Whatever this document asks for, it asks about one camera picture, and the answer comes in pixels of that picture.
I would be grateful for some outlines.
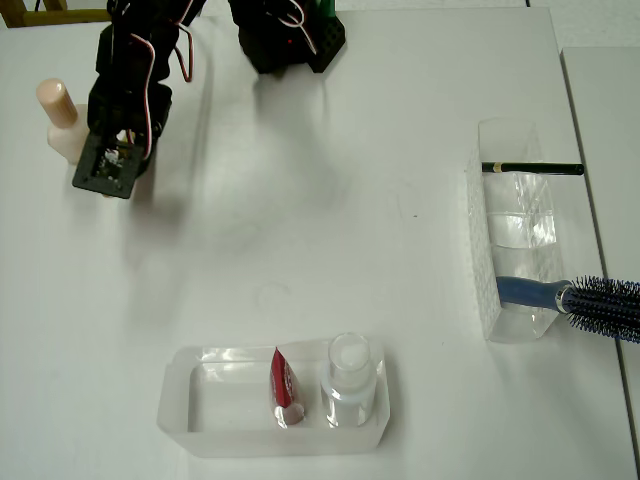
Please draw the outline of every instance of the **white bottle cap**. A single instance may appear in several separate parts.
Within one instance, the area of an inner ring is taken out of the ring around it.
[[[371,352],[367,339],[343,333],[329,344],[329,376],[341,393],[356,391],[371,381]]]
[[[36,88],[36,97],[51,123],[58,128],[69,128],[78,118],[78,111],[71,101],[67,87],[58,78],[48,78]]]

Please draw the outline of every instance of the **hair brush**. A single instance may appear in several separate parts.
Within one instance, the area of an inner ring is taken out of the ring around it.
[[[501,302],[549,308],[569,315],[572,326],[640,343],[640,283],[599,277],[541,283],[496,277]]]

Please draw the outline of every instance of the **brush bristles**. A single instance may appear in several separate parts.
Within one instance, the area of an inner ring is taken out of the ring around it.
[[[574,327],[640,343],[640,283],[578,278],[566,307]]]

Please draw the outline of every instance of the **white tabletop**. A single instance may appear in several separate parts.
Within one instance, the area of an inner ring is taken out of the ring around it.
[[[640,48],[568,48],[563,54],[607,274],[638,282]],[[622,346],[637,417],[640,346]]]
[[[556,322],[488,344],[473,298],[478,121],[531,119],[548,161],[579,161],[548,12],[340,18],[329,71],[280,79],[230,20],[199,20],[193,85],[172,60],[155,196],[147,176],[131,201],[71,187],[34,95],[59,76],[86,98],[101,26],[0,32],[3,478],[635,478],[613,341]],[[560,182],[567,275],[600,273],[584,180]],[[156,427],[182,346],[346,330],[385,342],[371,454],[201,460]]]

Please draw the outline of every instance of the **beige bottle cap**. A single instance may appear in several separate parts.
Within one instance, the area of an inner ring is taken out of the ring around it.
[[[36,88],[36,97],[56,127],[68,128],[76,123],[78,111],[67,87],[59,78],[48,78],[40,83]]]

